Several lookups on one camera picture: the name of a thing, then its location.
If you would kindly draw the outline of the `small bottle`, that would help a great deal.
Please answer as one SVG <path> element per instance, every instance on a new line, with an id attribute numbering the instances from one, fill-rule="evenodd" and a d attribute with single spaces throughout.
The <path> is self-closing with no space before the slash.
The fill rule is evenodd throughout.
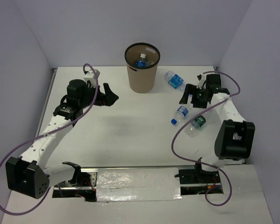
<path id="1" fill-rule="evenodd" d="M 177 126 L 182 120 L 186 119 L 189 112 L 192 111 L 193 106 L 191 104 L 179 105 L 178 109 L 175 111 L 173 118 L 171 119 L 171 124 Z"/>

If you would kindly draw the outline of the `green label bottle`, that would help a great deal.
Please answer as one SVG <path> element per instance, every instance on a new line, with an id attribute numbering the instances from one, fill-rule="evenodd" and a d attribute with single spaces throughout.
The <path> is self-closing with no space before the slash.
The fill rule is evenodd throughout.
<path id="1" fill-rule="evenodd" d="M 185 128 L 185 133 L 188 136 L 194 138 L 200 133 L 200 130 L 205 125 L 205 123 L 206 118 L 203 115 L 200 115 L 187 125 L 187 127 Z"/>

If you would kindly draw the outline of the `clear bottle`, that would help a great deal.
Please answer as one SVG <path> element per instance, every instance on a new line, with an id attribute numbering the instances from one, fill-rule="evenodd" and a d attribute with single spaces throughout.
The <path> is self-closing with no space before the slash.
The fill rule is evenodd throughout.
<path id="1" fill-rule="evenodd" d="M 151 66 L 153 64 L 154 64 L 154 62 L 149 60 L 149 61 L 146 61 L 145 66 L 148 67 L 148 66 Z"/>

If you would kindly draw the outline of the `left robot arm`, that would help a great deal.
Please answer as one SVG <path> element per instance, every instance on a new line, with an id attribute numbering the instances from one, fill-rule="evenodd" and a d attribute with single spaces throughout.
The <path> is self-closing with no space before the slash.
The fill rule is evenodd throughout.
<path id="1" fill-rule="evenodd" d="M 81 117 L 84 108 L 91 105 L 112 106 L 119 97 L 109 84 L 103 84 L 104 93 L 90 81 L 74 79 L 67 86 L 67 93 L 54 110 L 43 137 L 18 158 L 10 157 L 6 164 L 7 185 L 10 190 L 35 199 L 41 198 L 47 189 L 61 182 L 77 186 L 82 181 L 81 167 L 73 162 L 63 162 L 55 167 L 46 164 L 65 135 L 74 127 L 73 121 Z"/>

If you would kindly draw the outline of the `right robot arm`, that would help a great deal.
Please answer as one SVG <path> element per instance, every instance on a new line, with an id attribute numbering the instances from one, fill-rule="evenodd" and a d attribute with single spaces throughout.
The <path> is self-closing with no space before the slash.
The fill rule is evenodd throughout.
<path id="1" fill-rule="evenodd" d="M 233 104 L 229 90 L 221 86 L 220 74 L 204 72 L 198 85 L 186 84 L 181 105 L 205 109 L 187 125 L 190 131 L 200 130 L 206 124 L 206 114 L 215 111 L 222 124 L 214 143 L 214 153 L 200 158 L 194 166 L 193 178 L 205 182 L 215 177 L 219 168 L 231 161 L 249 158 L 255 125 L 246 121 Z"/>

